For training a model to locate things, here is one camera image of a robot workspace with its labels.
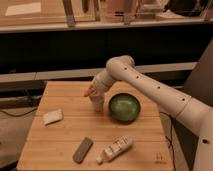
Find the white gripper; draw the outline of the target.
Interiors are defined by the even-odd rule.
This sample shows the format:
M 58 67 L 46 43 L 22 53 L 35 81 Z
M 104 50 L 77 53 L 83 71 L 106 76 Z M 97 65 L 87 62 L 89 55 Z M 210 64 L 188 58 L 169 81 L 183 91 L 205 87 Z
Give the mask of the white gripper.
M 106 69 L 99 72 L 92 80 L 92 88 L 94 95 L 106 93 L 116 82 L 116 80 L 107 72 Z

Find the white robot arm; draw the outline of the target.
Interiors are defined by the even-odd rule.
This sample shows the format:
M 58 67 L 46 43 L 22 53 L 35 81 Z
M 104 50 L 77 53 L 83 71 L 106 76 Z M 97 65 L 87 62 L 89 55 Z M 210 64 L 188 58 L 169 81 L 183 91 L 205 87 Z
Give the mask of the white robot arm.
M 107 92 L 124 81 L 162 107 L 170 116 L 199 137 L 193 171 L 213 171 L 213 107 L 156 81 L 135 69 L 131 56 L 113 57 L 93 78 L 98 92 Z

